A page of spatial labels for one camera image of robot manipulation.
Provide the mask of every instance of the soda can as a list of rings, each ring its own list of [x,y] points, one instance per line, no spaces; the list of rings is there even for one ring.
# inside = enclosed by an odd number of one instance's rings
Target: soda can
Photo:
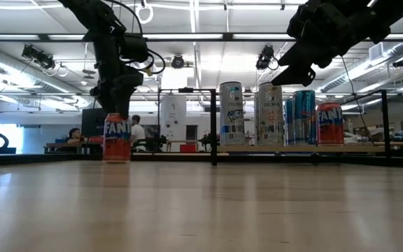
[[[260,145],[259,92],[255,93],[255,145]]]
[[[294,145],[316,144],[315,91],[293,93]]]
[[[220,142],[222,145],[245,144],[242,84],[220,84]]]
[[[285,144],[287,146],[293,145],[293,100],[288,99],[285,101]]]
[[[260,145],[284,146],[283,91],[281,86],[259,86]]]
[[[119,113],[109,113],[104,125],[104,162],[126,163],[130,161],[132,123]]]
[[[318,145],[343,145],[344,124],[340,104],[335,102],[318,105]]]

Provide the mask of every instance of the orange can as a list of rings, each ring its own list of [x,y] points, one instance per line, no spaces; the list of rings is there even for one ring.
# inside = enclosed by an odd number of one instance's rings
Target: orange can
[[[132,152],[132,123],[119,113],[109,113],[104,125],[104,162],[129,162]]]
[[[340,104],[335,102],[318,105],[318,145],[343,145],[344,126]]]

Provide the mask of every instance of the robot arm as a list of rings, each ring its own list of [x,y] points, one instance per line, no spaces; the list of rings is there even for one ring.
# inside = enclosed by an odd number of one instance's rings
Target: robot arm
[[[403,17],[403,0],[308,0],[290,20],[287,33],[296,44],[279,60],[288,68],[273,85],[310,85],[315,78],[311,65],[329,66],[357,43],[370,38],[379,43],[390,33],[390,25]]]
[[[95,68],[99,72],[97,87],[91,95],[107,113],[129,115],[130,97],[136,87],[142,85],[143,74],[129,63],[144,62],[150,53],[146,40],[141,36],[126,34],[127,29],[115,16],[110,6],[101,0],[59,0],[74,13],[88,29],[83,40],[93,42],[96,56]]]

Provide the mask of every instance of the blue can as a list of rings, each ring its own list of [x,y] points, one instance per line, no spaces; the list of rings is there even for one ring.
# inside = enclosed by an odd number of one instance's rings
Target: blue can
[[[287,146],[293,145],[293,100],[288,99],[285,101],[284,106],[285,114],[285,144]]]
[[[295,145],[316,145],[315,91],[302,90],[293,93],[293,119]]]

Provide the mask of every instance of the seated person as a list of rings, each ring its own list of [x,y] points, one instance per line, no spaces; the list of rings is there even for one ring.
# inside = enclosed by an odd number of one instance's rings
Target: seated person
[[[79,128],[71,129],[68,137],[64,140],[64,142],[67,144],[80,143],[81,141],[84,141],[84,138],[82,137],[82,133],[80,132]]]
[[[146,138],[146,133],[144,132],[144,128],[140,126],[139,121],[141,121],[141,116],[133,115],[132,116],[132,136],[130,137],[130,142],[132,146],[137,140],[142,140]],[[137,146],[136,149],[138,151],[146,151],[146,147]]]

